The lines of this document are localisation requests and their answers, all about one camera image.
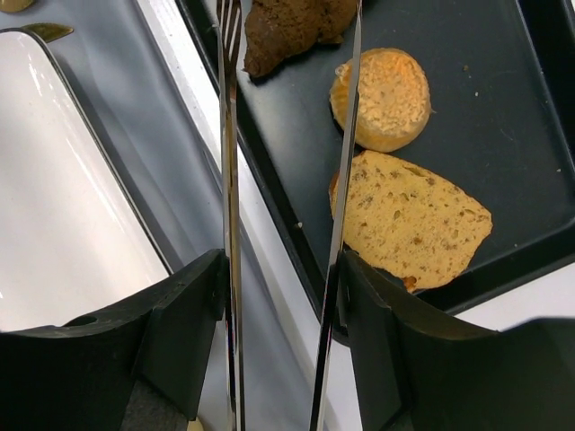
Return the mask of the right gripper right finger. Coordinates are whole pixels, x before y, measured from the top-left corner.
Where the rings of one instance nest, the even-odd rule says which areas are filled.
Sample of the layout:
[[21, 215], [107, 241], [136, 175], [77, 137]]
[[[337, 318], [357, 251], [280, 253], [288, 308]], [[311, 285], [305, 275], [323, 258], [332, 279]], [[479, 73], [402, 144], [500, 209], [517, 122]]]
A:
[[353, 252], [342, 266], [364, 429], [573, 429], [573, 320], [487, 330], [408, 294]]

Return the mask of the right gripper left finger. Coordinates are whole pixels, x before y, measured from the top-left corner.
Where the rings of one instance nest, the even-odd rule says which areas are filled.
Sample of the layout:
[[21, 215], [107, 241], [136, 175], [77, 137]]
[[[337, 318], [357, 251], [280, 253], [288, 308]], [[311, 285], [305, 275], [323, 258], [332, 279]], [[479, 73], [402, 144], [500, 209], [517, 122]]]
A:
[[223, 311], [225, 255], [62, 327], [1, 336], [4, 430], [183, 430]]

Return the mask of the brown chocolate croissant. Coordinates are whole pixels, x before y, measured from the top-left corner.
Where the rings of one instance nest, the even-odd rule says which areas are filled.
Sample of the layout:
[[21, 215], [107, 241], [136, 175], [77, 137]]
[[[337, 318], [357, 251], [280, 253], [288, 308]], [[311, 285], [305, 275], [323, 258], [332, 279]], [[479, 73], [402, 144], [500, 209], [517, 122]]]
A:
[[341, 43], [356, 11], [352, 0], [253, 1], [244, 25], [243, 70], [260, 78], [317, 43]]

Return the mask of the metal tongs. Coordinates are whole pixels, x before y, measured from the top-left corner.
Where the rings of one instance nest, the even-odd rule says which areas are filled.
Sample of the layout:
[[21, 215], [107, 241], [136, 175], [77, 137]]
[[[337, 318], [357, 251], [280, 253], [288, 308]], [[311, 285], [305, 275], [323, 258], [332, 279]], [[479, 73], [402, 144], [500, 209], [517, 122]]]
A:
[[[326, 405], [332, 346], [332, 327], [336, 317], [345, 310], [344, 300], [338, 293], [341, 272], [343, 225], [349, 189], [349, 173], [356, 142], [358, 113], [358, 81], [362, 42], [363, 3], [357, 2], [347, 117], [341, 149], [336, 213], [333, 219], [329, 266], [323, 294], [321, 329], [317, 350], [314, 396], [309, 428], [322, 430]], [[228, 262], [229, 286], [226, 293], [226, 371], [227, 404], [232, 430], [245, 429], [243, 384], [243, 307], [241, 281], [240, 206], [237, 163], [237, 75], [236, 65], [241, 42], [241, 3], [217, 2], [217, 52], [220, 105], [220, 142], [224, 199], [224, 241]]]

